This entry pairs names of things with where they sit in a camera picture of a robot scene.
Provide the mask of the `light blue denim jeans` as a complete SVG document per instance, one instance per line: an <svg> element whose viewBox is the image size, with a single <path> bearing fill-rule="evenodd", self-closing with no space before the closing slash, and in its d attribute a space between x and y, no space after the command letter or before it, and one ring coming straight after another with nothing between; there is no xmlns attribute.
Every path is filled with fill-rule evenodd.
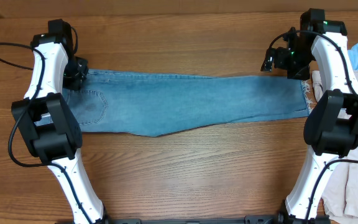
<svg viewBox="0 0 358 224"><path fill-rule="evenodd" d="M224 123L310 114L308 85L271 76L206 77L90 70L63 97L85 133L157 137Z"/></svg>

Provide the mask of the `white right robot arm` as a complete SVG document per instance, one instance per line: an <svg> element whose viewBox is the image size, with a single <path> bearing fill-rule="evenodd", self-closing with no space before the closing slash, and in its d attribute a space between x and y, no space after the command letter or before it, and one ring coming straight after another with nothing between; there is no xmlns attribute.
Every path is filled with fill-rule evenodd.
<svg viewBox="0 0 358 224"><path fill-rule="evenodd" d="M317 207L334 169L349 163L358 146L358 81L347 53L347 30L341 21L301 19L280 35L287 47L269 46L261 71L287 71L290 79L307 80L310 62L316 61L324 93L308 116L303 137L308 146L296 184L269 223L329 223Z"/></svg>

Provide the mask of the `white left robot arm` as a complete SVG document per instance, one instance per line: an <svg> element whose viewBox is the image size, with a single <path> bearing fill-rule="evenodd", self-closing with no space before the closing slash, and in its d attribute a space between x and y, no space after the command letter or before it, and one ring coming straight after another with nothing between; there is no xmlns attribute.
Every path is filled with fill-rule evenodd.
<svg viewBox="0 0 358 224"><path fill-rule="evenodd" d="M62 96L63 74L72 58L72 39L65 34L38 34L32 79L12 115L29 152L57 178L73 212L74 223L108 223L81 156L80 126Z"/></svg>

